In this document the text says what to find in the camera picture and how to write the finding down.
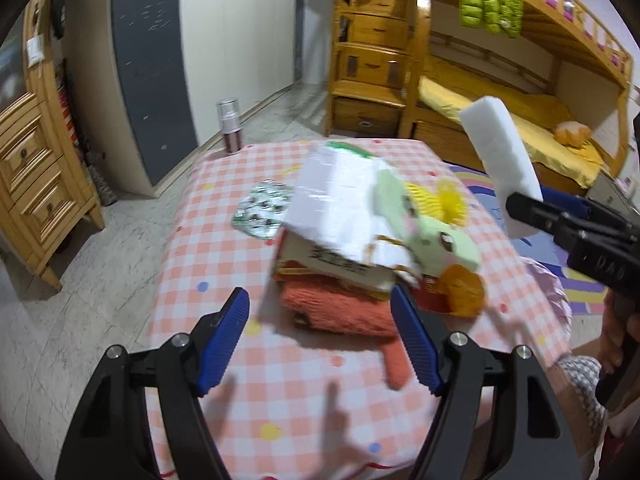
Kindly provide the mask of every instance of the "yellow bedding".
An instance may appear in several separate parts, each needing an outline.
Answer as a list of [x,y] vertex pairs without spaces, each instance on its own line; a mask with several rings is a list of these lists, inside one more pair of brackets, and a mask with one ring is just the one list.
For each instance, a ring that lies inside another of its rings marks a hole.
[[590,142],[581,148],[563,146],[549,130],[573,120],[556,97],[518,92],[466,72],[433,56],[427,57],[420,79],[420,100],[447,119],[460,124],[458,112],[485,95],[500,98],[516,124],[529,158],[588,188],[596,179],[603,160]]

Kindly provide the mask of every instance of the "white sponge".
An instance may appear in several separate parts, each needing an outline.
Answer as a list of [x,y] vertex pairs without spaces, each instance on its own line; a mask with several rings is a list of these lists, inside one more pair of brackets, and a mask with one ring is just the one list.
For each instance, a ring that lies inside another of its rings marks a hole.
[[509,236],[523,238],[538,232],[507,213],[506,202],[511,193],[517,191],[542,200],[542,192],[527,150],[504,103],[495,97],[482,97],[460,112],[460,121],[494,181],[495,196]]

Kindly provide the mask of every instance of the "plush toy eye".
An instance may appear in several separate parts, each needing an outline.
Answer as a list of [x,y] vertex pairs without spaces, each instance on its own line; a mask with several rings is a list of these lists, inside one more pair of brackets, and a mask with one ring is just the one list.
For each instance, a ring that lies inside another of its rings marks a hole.
[[440,232],[440,244],[447,252],[453,252],[454,239],[451,235],[445,232]]
[[418,212],[415,209],[414,202],[407,195],[402,198],[404,199],[404,208],[409,212],[409,215],[411,215],[412,218],[418,218]]

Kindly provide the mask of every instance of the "pink and white tablecloth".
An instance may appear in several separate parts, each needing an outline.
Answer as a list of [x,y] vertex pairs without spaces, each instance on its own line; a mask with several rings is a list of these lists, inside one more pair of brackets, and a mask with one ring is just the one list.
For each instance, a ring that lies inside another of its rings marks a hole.
[[[294,184],[315,142],[321,141],[254,144],[218,160],[204,155],[191,173],[162,262],[149,329],[154,348],[219,310],[235,286],[249,292],[250,319],[222,384],[201,400],[234,479],[384,476],[416,459],[438,402],[415,377],[398,392],[388,389],[372,339],[295,329],[270,279],[276,244],[230,225],[240,199],[261,180]],[[385,157],[421,186],[455,179],[418,140],[350,142]],[[552,364],[568,351],[566,334],[510,241],[460,188],[470,204],[465,230],[482,254],[489,305],[462,329],[488,348],[529,344],[544,365]],[[486,410],[489,403],[483,402]],[[148,412],[160,472],[175,476],[153,390]]]

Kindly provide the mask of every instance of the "pill packet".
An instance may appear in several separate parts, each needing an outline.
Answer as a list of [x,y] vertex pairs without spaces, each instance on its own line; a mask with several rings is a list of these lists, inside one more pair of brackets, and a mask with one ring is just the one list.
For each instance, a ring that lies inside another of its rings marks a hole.
[[271,240],[287,213],[293,188],[271,179],[263,180],[243,198],[231,225],[261,240]]

